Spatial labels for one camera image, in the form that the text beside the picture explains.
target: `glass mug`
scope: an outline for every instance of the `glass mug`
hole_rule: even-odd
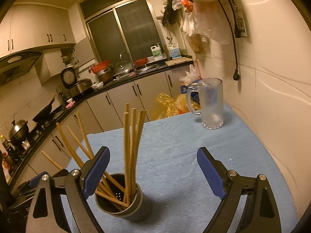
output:
[[[194,110],[192,107],[192,92],[199,94],[200,110]],[[196,116],[201,116],[204,128],[215,130],[224,124],[224,97],[221,79],[206,78],[190,84],[186,99],[189,110]]]

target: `metal screw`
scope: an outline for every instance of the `metal screw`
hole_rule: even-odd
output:
[[[228,173],[230,176],[236,176],[237,175],[235,170],[229,170]]]
[[[80,171],[79,171],[78,169],[72,170],[72,171],[71,171],[71,175],[72,175],[72,176],[76,176],[76,175],[79,174],[79,172],[80,172]]]
[[[266,179],[267,179],[267,177],[266,177],[265,175],[263,175],[263,174],[259,174],[259,178],[260,178],[261,180],[266,180]]]
[[[48,178],[49,178],[49,175],[47,175],[47,174],[44,174],[44,175],[41,177],[42,180],[47,180]]]

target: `wok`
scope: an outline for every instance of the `wok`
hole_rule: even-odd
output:
[[[50,101],[49,105],[47,105],[43,110],[39,112],[32,120],[36,123],[42,122],[47,119],[49,114],[51,113],[52,110],[52,103],[55,101],[55,95],[56,93],[53,94],[52,100]]]

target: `black cable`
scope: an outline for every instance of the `black cable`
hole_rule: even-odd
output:
[[[238,24],[237,24],[237,22],[236,22],[236,16],[235,16],[234,9],[233,9],[233,7],[232,7],[231,1],[228,0],[228,2],[229,2],[229,4],[230,4],[231,10],[232,10],[232,14],[233,14],[235,37],[236,37],[236,38],[241,38],[241,32],[240,32],[240,30],[238,29]]]
[[[219,2],[219,4],[220,4],[222,10],[224,11],[224,14],[225,14],[225,16],[226,16],[226,19],[227,19],[227,21],[228,21],[228,23],[229,23],[229,26],[230,26],[230,29],[231,29],[232,40],[233,40],[233,47],[234,47],[234,55],[235,55],[235,71],[234,71],[234,74],[233,74],[233,79],[236,80],[236,81],[238,81],[238,80],[240,80],[240,75],[238,74],[238,57],[237,57],[237,55],[236,55],[235,38],[234,38],[232,26],[231,26],[230,20],[229,20],[229,18],[228,18],[228,15],[227,15],[227,13],[226,13],[224,7],[222,6],[220,0],[218,0],[218,2]]]

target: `lower cabinet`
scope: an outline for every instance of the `lower cabinet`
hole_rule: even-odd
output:
[[[123,120],[124,106],[126,103],[130,104],[130,108],[136,108],[137,111],[144,110],[144,106],[139,97],[139,91],[133,82],[110,89],[107,92],[121,120]]]
[[[75,142],[74,138],[71,136],[70,132],[67,129],[67,126],[69,126],[69,128],[72,130],[72,132],[76,135],[76,137],[78,138],[78,140],[80,142],[83,141],[83,137],[79,128],[79,125],[77,124],[77,122],[75,121],[75,118],[72,115],[67,116],[61,123],[60,126],[67,138],[67,140],[69,141],[69,143],[71,144],[71,146],[76,150],[78,149],[78,145]],[[51,132],[55,142],[59,145],[59,147],[68,155],[69,158],[71,158],[71,154],[68,151],[60,133],[58,132],[57,129],[54,129]]]
[[[189,70],[188,66],[183,66],[165,71],[167,81],[169,84],[169,89],[171,91],[173,99],[176,99],[176,96],[181,94],[180,92],[181,81],[179,80],[179,78],[186,76],[187,70]]]
[[[81,121],[83,124],[83,129],[86,134],[97,134],[103,132],[102,128],[100,127],[96,117],[94,116],[91,108],[87,101],[81,103],[71,114],[73,115],[76,123],[79,125],[77,112],[79,112]]]
[[[44,151],[51,159],[63,168],[66,168],[70,158],[55,142],[55,138],[49,135],[37,149],[35,154],[28,161],[29,166],[37,173],[47,171],[49,175],[54,175],[59,171],[45,156],[41,153]]]
[[[155,102],[157,95],[160,93],[171,95],[165,72],[135,80],[134,83],[144,109],[147,111],[149,121],[155,120],[153,112],[158,104]]]
[[[123,127],[107,92],[93,96],[87,99],[87,102],[103,131],[116,130]]]
[[[29,165],[26,165],[23,171],[21,172],[21,174],[19,175],[17,181],[15,182],[13,189],[18,187],[24,181],[28,181],[32,179],[33,177],[36,177],[37,175],[38,174],[34,170],[32,170],[32,168]]]

